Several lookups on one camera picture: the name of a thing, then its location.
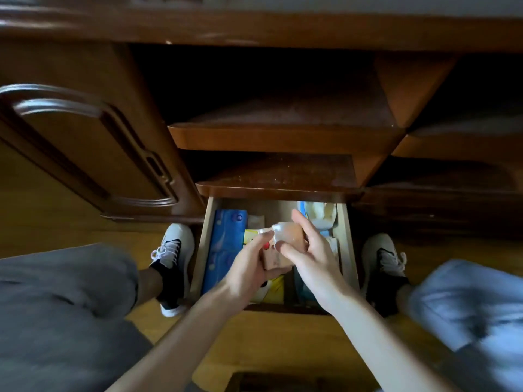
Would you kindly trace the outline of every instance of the hand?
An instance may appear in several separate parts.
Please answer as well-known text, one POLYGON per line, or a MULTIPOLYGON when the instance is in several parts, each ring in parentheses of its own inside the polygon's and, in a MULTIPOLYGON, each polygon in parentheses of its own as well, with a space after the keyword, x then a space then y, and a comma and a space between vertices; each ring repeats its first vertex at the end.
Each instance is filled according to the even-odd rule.
POLYGON ((276 249, 291 260, 301 278, 324 310, 332 313, 333 300, 339 293, 353 293, 339 270, 330 245, 316 227, 298 210, 292 210, 292 220, 303 228, 309 239, 307 253, 301 253, 288 243, 278 243, 276 249))
POLYGON ((238 253, 221 284, 226 288, 232 314, 243 310, 264 282, 274 279, 292 267, 264 270, 261 260, 263 245, 274 236, 273 231, 258 234, 238 253))

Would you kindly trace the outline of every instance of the forearm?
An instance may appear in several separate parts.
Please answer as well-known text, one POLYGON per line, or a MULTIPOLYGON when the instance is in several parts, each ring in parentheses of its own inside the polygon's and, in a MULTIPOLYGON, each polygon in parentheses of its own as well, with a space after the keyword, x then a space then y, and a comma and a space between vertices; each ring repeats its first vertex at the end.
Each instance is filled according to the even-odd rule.
POLYGON ((383 390, 387 392, 457 391, 418 359, 388 328, 384 319, 356 292, 336 293, 332 315, 383 390))
POLYGON ((226 290, 205 294, 154 348, 107 392, 181 391, 230 317, 226 290))

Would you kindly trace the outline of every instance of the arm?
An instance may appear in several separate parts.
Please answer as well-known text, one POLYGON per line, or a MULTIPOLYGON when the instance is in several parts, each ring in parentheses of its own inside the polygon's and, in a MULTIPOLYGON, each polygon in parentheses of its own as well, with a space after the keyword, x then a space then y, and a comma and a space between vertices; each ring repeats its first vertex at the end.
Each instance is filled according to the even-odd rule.
POLYGON ((247 306, 267 279, 289 271, 262 267, 260 250, 272 236, 272 231, 259 234, 245 245, 225 278, 107 392, 182 391, 227 320, 247 306))
POLYGON ((295 263, 318 303, 342 326, 380 386, 387 392, 459 390, 418 359, 369 303, 345 283, 329 244, 310 221, 297 210, 292 219, 309 238, 308 252, 300 253, 286 243, 278 249, 295 263))

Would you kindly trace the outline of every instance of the left hand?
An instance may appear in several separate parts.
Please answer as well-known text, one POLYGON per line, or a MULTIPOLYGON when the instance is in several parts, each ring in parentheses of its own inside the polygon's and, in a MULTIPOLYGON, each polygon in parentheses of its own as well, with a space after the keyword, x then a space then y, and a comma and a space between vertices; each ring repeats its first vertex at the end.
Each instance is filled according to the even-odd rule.
POLYGON ((274 236, 273 231, 258 234, 238 253, 229 272, 220 284, 226 288, 232 314, 242 311, 261 285, 269 279, 289 272, 292 267, 264 270, 261 260, 263 245, 274 236))

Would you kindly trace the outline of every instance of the finger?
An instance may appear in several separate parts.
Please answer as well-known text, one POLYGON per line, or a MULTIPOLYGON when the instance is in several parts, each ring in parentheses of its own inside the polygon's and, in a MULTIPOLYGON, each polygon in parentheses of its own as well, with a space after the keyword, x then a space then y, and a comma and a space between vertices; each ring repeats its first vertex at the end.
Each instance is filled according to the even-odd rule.
POLYGON ((276 250, 278 250, 282 255, 287 257, 298 267, 308 263, 309 261, 312 261, 312 259, 309 256, 296 250, 291 244, 288 244, 286 242, 278 242, 278 244, 276 245, 276 250))
POLYGON ((308 218, 302 215, 298 209, 292 210, 292 221, 301 225, 301 228, 303 228, 305 234, 308 237, 320 235, 314 224, 312 224, 308 218))
POLYGON ((251 242, 245 245, 245 250, 249 252, 258 252, 262 249, 263 245, 269 242, 274 237, 274 231, 267 231, 262 234, 256 235, 251 242))
POLYGON ((292 267, 283 267, 283 268, 273 268, 272 270, 265 271, 265 277, 267 280, 274 279, 279 277, 280 275, 286 274, 292 270, 292 267))

